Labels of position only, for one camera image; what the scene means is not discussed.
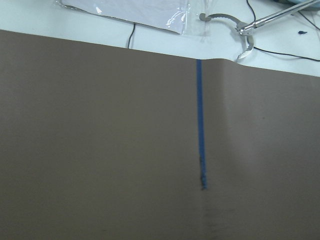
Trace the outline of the clear plastic bag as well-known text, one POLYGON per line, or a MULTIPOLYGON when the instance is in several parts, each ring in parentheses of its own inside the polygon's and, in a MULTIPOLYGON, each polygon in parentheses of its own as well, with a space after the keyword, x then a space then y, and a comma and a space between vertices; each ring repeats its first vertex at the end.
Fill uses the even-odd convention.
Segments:
POLYGON ((63 7, 95 16, 136 23, 179 35, 202 35, 200 14, 210 14, 215 0, 59 0, 63 7))

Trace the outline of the reacher grabber stick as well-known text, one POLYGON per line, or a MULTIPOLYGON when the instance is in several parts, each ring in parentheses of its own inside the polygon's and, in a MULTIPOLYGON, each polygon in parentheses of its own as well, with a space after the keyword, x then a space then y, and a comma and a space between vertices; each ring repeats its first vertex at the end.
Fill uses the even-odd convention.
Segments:
POLYGON ((199 19, 203 22, 209 22, 212 19, 217 19, 217 18, 224 18, 224 19, 228 19, 231 20, 235 23, 235 30, 236 32, 239 34, 239 36, 241 36, 242 38, 245 39, 246 42, 246 48, 243 50, 242 53, 240 53, 237 57, 237 60, 242 60, 244 58, 246 58, 252 51, 253 49, 265 52, 265 53, 270 53, 270 54, 276 54, 276 55, 283 55, 283 56, 289 56, 289 57, 294 57, 294 58, 298 58, 298 59, 304 59, 304 60, 310 60, 310 61, 314 61, 314 62, 319 62, 319 59, 314 59, 314 58, 310 58, 310 57, 304 57, 304 56, 299 56, 299 55, 294 55, 294 54, 289 54, 289 53, 279 53, 279 52, 273 52, 273 51, 269 51, 269 50, 264 50, 264 49, 260 49, 258 47, 255 47, 255 41, 254 41, 254 37, 253 37, 253 32, 255 29, 262 27, 266 24, 269 24, 271 22, 274 22, 275 20, 278 20, 282 17, 285 17, 287 15, 291 15, 293 13, 299 12, 301 10, 304 10, 306 8, 309 8, 315 4, 318 4, 320 1, 319 0, 305 0, 301 3, 295 4, 289 8, 286 8, 284 10, 275 12, 271 15, 259 18, 259 19, 254 19, 254 21, 252 21, 251 23, 246 23, 243 22, 241 20, 239 20, 238 18, 229 15, 229 14, 225 14, 225 13, 214 13, 211 15, 206 15, 205 13, 201 13, 199 15, 199 19))

